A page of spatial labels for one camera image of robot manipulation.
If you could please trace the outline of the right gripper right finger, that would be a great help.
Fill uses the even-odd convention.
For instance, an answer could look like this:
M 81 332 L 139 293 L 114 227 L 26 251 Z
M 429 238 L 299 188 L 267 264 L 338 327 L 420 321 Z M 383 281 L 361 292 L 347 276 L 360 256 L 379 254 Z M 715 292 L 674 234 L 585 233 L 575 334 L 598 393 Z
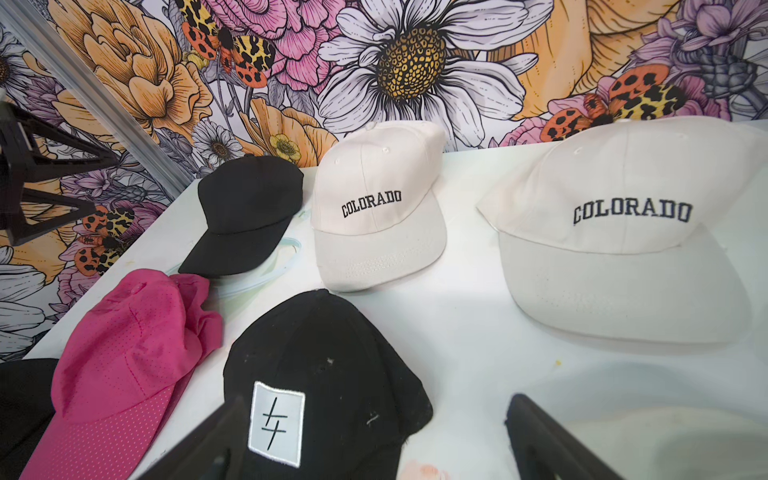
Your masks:
M 512 396 L 505 426 L 522 480 L 621 479 L 525 394 Z

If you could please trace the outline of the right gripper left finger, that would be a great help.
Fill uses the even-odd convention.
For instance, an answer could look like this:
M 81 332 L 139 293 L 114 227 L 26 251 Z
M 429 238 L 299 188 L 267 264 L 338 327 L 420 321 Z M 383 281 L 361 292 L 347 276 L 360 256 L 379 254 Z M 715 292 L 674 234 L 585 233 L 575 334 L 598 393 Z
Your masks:
M 247 436 L 245 402 L 237 396 L 227 400 L 140 479 L 240 479 Z

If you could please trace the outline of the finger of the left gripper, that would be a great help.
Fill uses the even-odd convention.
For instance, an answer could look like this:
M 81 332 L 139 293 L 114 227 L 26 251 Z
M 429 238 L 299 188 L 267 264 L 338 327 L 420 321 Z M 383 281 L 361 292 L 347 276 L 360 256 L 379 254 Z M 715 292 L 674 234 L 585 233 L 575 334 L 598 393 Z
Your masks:
M 53 159 L 44 155 L 36 140 L 53 140 L 84 152 L 84 158 Z M 59 179 L 116 166 L 112 150 L 81 140 L 22 110 L 1 103 L 1 229 L 12 246 L 23 245 L 70 222 L 96 212 L 95 204 L 64 195 L 27 188 L 27 183 Z M 68 207 L 66 214 L 30 224 L 22 204 Z

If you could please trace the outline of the black cap with patch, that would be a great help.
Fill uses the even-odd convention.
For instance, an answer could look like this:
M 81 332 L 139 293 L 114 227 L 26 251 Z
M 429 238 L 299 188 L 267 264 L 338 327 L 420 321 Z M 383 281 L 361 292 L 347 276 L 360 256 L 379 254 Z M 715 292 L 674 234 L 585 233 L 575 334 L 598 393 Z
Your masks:
M 248 428 L 244 479 L 394 479 L 431 420 L 419 377 L 349 301 L 299 293 L 232 344 L 224 396 Z

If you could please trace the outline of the pink cap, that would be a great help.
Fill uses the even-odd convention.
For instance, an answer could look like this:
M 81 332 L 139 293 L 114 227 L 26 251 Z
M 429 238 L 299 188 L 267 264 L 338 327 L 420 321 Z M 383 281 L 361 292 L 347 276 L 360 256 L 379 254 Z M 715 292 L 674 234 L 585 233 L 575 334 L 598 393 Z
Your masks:
M 139 269 L 88 311 L 55 369 L 55 414 L 24 479 L 127 479 L 194 370 L 223 344 L 207 279 Z

